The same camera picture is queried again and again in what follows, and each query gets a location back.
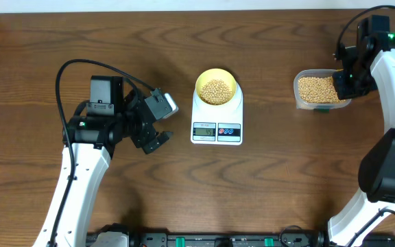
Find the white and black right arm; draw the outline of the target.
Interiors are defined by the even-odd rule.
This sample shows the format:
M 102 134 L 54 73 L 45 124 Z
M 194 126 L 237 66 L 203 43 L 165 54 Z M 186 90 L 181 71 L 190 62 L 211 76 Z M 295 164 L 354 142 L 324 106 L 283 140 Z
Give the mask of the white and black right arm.
M 357 43 L 337 44 L 343 69 L 332 75 L 339 99 L 378 91 L 385 134 L 359 166 L 359 188 L 349 203 L 328 221 L 332 246 L 361 246 L 382 220 L 395 215 L 395 33 L 388 16 L 372 15 L 357 25 Z

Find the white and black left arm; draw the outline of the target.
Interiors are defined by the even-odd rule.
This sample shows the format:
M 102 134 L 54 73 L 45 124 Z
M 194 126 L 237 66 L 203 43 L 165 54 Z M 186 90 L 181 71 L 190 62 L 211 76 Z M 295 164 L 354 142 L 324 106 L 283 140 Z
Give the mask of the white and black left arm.
M 153 124 L 178 110 L 168 93 L 155 89 L 149 97 L 132 90 L 127 96 L 92 93 L 63 128 L 62 166 L 47 217 L 35 246 L 85 246 L 88 225 L 101 181 L 115 146 L 131 138 L 150 154 L 167 142 L 170 132 Z

